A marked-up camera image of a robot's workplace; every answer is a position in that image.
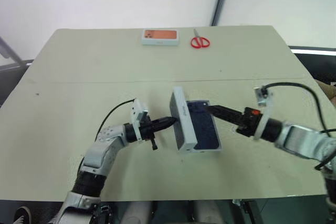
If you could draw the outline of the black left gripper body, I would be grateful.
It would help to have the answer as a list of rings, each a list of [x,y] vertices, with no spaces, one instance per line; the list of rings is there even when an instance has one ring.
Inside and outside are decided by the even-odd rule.
[[[146,119],[143,123],[140,124],[139,131],[141,134],[142,140],[151,141],[152,149],[155,151],[158,149],[155,142],[155,125],[158,120]]]

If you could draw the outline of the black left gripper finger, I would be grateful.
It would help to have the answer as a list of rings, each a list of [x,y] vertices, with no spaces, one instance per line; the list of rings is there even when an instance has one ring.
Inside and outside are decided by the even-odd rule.
[[[175,118],[171,116],[166,116],[153,121],[154,126],[171,126],[175,123]]]
[[[161,131],[164,129],[169,128],[172,126],[174,123],[155,123],[154,124],[154,131]]]

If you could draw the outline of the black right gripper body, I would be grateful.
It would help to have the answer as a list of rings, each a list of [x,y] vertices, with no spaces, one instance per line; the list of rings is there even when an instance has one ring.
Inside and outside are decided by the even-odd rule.
[[[254,136],[262,116],[259,110],[245,107],[236,132],[246,137]]]

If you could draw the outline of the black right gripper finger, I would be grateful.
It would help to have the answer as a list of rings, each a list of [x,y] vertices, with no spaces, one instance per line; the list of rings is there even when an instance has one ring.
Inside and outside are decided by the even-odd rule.
[[[222,112],[212,112],[211,113],[214,117],[229,122],[231,124],[239,126],[241,124],[241,113],[240,112],[229,112],[229,111],[222,111]]]
[[[243,116],[241,112],[221,105],[210,105],[206,109],[214,117],[222,120],[238,120]]]

